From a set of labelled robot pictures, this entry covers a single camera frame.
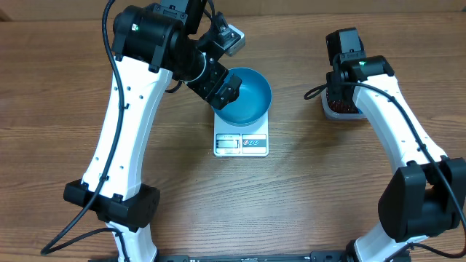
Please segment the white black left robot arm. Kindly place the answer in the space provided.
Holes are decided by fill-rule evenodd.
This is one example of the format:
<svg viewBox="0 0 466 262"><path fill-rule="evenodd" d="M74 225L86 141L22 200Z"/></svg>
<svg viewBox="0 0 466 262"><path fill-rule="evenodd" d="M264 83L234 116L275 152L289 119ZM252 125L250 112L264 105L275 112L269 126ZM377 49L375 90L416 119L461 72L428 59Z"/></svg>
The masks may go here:
<svg viewBox="0 0 466 262"><path fill-rule="evenodd" d="M208 0L128 6L115 17L113 33L112 90L98 145L64 197L106 224L119 261L155 261L150 223L160 193L143 184L142 164L158 105L171 82L215 109L235 101L242 81L219 60L245 38Z"/></svg>

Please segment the blue plastic measuring scoop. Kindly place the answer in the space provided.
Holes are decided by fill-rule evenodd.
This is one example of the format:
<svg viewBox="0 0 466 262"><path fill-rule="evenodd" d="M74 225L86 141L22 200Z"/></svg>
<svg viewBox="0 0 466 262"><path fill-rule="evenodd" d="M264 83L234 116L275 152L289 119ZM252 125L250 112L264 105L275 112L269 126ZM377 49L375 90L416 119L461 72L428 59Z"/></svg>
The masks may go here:
<svg viewBox="0 0 466 262"><path fill-rule="evenodd" d="M358 113L359 113L362 117L365 117L364 113L363 113L359 108L357 108L357 110L358 110Z"/></svg>

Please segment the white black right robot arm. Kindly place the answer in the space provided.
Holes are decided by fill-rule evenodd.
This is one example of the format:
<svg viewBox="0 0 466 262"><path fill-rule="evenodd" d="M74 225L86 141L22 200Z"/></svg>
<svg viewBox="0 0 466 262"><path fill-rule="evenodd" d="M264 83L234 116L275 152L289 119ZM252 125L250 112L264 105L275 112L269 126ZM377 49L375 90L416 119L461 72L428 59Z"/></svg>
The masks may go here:
<svg viewBox="0 0 466 262"><path fill-rule="evenodd" d="M326 36L330 101L356 108L374 129L393 176L378 202L379 222L351 241L346 261L410 261L419 247L445 258L463 258L424 244L465 225L465 160L452 159L424 131L408 107L395 72L383 56L366 56L356 28Z"/></svg>

